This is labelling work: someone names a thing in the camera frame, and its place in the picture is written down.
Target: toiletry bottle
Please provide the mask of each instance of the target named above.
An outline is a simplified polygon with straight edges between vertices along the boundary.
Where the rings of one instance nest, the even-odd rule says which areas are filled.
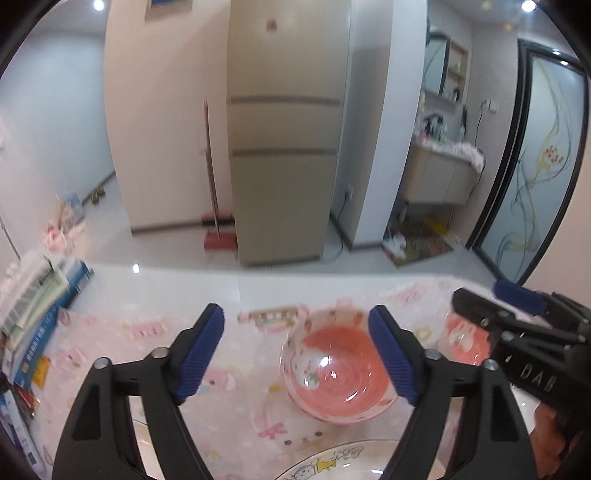
[[[437,125],[435,126],[435,131],[433,133],[433,138],[437,141],[441,141],[442,135],[443,135],[443,118],[439,117],[437,119]]]

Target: table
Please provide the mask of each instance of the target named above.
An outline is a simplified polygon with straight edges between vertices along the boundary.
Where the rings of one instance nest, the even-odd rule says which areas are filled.
[[[181,406],[182,415],[214,478],[273,480],[293,464],[336,445],[399,440],[412,407],[399,399],[378,418],[348,427],[307,416],[289,399],[279,370],[289,322],[251,322],[248,312],[297,306],[304,316],[335,306],[369,310],[383,303],[425,347],[436,348],[452,292],[467,287],[492,298],[489,290],[466,280],[426,275],[280,276],[146,269],[135,274],[131,266],[94,269],[95,277],[62,318],[46,351],[51,366],[38,393],[31,434],[47,464],[48,478],[61,430],[92,362],[100,356],[113,363],[134,361],[169,345],[208,303],[224,309],[226,328],[197,395]],[[537,402],[517,389],[515,395],[531,430]],[[146,469],[162,478],[141,400],[130,400]],[[440,458],[449,457],[458,414],[457,409],[450,413]]]

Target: refrigerator door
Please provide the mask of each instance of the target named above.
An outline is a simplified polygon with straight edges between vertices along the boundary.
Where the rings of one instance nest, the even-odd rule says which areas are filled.
[[[322,255],[336,155],[246,155],[230,167],[241,263]]]
[[[348,0],[232,2],[228,96],[343,102],[348,62]]]
[[[244,103],[228,106],[232,151],[265,148],[339,148],[341,106]]]

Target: pink tablecloth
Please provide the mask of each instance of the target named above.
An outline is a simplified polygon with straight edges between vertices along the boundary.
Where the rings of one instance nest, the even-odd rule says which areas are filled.
[[[390,291],[327,299],[325,304],[306,304],[306,299],[301,299],[300,316],[306,310],[335,304],[369,310],[383,303],[424,346],[437,347],[452,292],[459,287],[490,296],[488,290],[464,280],[433,278]],[[240,304],[221,306],[226,316],[222,341],[199,392],[181,407],[195,444],[216,479],[273,480],[293,464],[334,445],[400,439],[412,411],[404,399],[378,418],[349,427],[304,414],[285,392],[278,366],[289,325],[245,322],[248,313],[241,312]],[[195,318],[98,318],[69,313],[65,320],[46,352],[51,366],[45,387],[38,392],[40,406],[32,426],[48,475],[69,409],[92,362],[100,356],[108,356],[114,363],[141,359],[155,347],[169,345]],[[132,412],[134,419],[145,421],[139,399],[132,402]],[[443,457],[449,454],[453,426],[452,418],[442,444]],[[150,439],[140,441],[149,443]]]

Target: bathroom door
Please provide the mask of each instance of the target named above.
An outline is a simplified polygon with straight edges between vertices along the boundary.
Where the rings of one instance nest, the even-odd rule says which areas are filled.
[[[526,41],[519,48],[521,117],[507,173],[475,251],[498,277],[523,284],[569,205],[589,101],[587,76],[576,59]]]

